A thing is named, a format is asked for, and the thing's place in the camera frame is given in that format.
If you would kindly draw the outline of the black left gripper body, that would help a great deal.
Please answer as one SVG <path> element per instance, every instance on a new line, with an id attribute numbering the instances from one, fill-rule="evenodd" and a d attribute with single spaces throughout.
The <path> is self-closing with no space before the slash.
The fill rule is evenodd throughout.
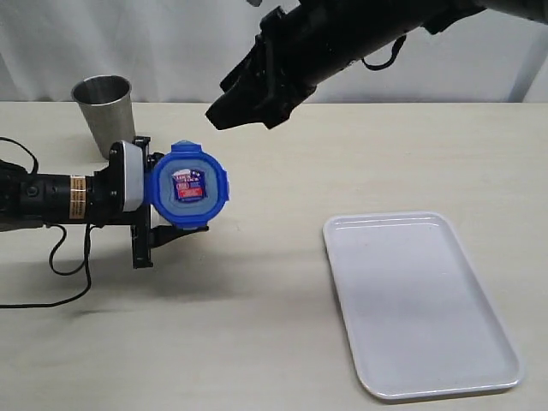
<path id="1" fill-rule="evenodd" d="M 131 142 L 142 151 L 144 183 L 151 170 L 149 164 L 149 143 L 147 136 L 137 136 Z M 122 211 L 122 145 L 120 140 L 110 147 L 108 163 L 92 176 L 91 210 L 86 221 L 104 226 L 128 226 L 132 244 L 132 265 L 135 269 L 153 267 L 149 235 L 151 227 L 151 206 L 146 203 L 146 190 L 142 205 L 132 212 Z"/>

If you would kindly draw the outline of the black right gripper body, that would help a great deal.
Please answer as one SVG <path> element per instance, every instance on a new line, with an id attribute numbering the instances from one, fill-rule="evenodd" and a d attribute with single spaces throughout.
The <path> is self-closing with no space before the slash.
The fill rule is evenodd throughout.
<path id="1" fill-rule="evenodd" d="M 254 46 L 266 50 L 266 73 L 314 86 L 355 62 L 355 2 L 299 1 L 262 18 Z"/>

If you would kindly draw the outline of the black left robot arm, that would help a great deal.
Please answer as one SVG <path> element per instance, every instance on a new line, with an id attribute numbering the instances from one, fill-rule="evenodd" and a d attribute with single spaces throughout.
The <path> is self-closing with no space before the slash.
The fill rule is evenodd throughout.
<path id="1" fill-rule="evenodd" d="M 152 266 L 151 250 L 175 239 L 205 232 L 205 223 L 188 228 L 173 223 L 152 226 L 152 202 L 146 179 L 162 154 L 148 151 L 149 138 L 119 140 L 108 151 L 107 165 L 90 176 L 40 174 L 1 163 L 1 229 L 53 225 L 128 226 L 133 267 Z"/>

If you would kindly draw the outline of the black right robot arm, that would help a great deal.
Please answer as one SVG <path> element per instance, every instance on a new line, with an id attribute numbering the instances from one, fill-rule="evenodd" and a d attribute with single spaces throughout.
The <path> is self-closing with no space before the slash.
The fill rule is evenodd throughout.
<path id="1" fill-rule="evenodd" d="M 253 47 L 224 77 L 222 94 L 206 111 L 218 130 L 261 123 L 272 129 L 314 94 L 318 85 L 391 45 L 395 62 L 408 33 L 431 35 L 485 10 L 541 24 L 545 1 L 300 1 L 289 11 L 276 7 L 259 23 Z"/>

